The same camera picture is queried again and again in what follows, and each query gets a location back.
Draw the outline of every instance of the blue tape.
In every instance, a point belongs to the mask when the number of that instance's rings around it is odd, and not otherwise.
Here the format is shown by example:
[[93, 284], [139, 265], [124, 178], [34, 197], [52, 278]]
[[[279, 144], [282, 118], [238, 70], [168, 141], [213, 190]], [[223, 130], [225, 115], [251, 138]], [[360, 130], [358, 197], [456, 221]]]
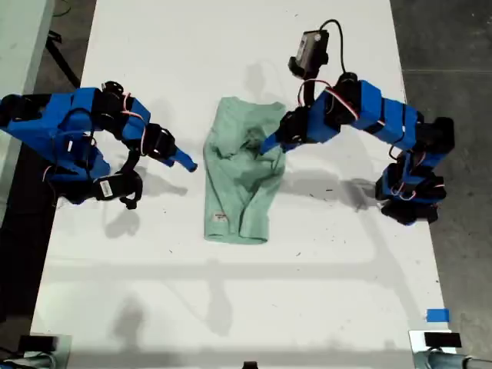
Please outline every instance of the blue tape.
[[427, 309], [427, 323], [449, 323], [448, 309]]

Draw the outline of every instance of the white tabletop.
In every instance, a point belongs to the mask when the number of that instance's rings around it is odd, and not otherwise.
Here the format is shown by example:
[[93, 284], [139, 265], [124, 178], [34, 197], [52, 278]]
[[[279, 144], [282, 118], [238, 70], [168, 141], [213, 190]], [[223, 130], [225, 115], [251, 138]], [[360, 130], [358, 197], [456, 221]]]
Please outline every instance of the white tabletop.
[[[82, 84], [119, 81], [200, 167], [142, 159], [136, 211], [58, 203], [32, 332], [71, 335], [70, 368], [412, 367], [408, 331], [447, 327], [425, 321], [443, 307], [427, 223], [401, 226], [365, 195], [390, 159], [364, 132], [289, 153], [267, 244], [204, 240], [202, 145], [220, 98], [293, 108], [288, 58], [328, 18], [347, 69], [403, 100], [388, 0], [99, 0]], [[334, 29], [332, 82], [338, 48]], [[120, 168], [125, 147], [97, 139]]]

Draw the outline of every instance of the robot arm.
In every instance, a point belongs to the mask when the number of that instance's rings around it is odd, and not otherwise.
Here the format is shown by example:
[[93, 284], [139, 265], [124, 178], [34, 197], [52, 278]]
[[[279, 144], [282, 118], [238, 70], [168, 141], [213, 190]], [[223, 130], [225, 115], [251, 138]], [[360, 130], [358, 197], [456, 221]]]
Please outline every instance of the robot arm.
[[[24, 142], [51, 164], [43, 174], [70, 202], [120, 198], [136, 208], [142, 181], [134, 171], [141, 156], [188, 171], [197, 165], [175, 144], [172, 134], [150, 123], [150, 112], [116, 82], [71, 94], [9, 95], [0, 101], [0, 129]], [[127, 146], [128, 159], [115, 175], [97, 149], [94, 132], [106, 130]]]
[[[279, 129], [261, 146], [264, 154], [280, 145], [284, 151], [308, 143], [324, 143], [341, 131], [342, 125], [366, 131], [402, 150], [376, 184], [375, 197], [386, 201], [381, 211], [402, 224], [419, 218], [437, 219], [437, 203], [446, 197], [444, 180], [434, 167], [454, 148], [454, 123], [450, 118], [424, 122], [424, 116], [409, 105], [383, 98], [381, 91], [354, 73], [341, 75], [332, 88], [316, 80], [326, 64], [327, 33], [305, 32], [297, 57], [289, 61], [294, 75], [304, 79], [304, 105], [289, 111]], [[327, 87], [314, 100], [314, 83]]]

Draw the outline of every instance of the clothing label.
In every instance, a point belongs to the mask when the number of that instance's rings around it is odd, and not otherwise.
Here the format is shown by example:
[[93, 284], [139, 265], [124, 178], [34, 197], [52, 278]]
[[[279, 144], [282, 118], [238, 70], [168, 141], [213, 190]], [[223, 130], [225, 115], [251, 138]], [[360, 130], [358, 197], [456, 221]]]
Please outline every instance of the clothing label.
[[224, 221], [228, 221], [228, 216], [223, 212], [218, 212], [214, 214], [213, 219], [214, 221], [224, 222]]
[[111, 190], [111, 186], [108, 181], [101, 181], [99, 185], [101, 186], [102, 194], [105, 198], [109, 198], [113, 195], [113, 191]]

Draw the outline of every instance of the concrete floor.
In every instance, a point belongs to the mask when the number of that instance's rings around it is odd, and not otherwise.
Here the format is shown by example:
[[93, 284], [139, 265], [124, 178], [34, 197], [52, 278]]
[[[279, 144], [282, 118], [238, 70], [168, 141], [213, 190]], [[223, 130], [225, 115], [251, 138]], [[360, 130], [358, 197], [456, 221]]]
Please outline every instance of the concrete floor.
[[[70, 1], [71, 12], [53, 18], [61, 52], [81, 75], [95, 0]], [[428, 121], [455, 120], [457, 147], [437, 169], [448, 198], [431, 227], [451, 327], [464, 352], [492, 359], [492, 135], [481, 128], [492, 115], [492, 2], [489, 0], [391, 0], [407, 100]], [[57, 9], [65, 8], [61, 1]], [[45, 53], [35, 92], [72, 91]], [[28, 321], [10, 322], [28, 330]], [[0, 337], [12, 344], [6, 336]]]

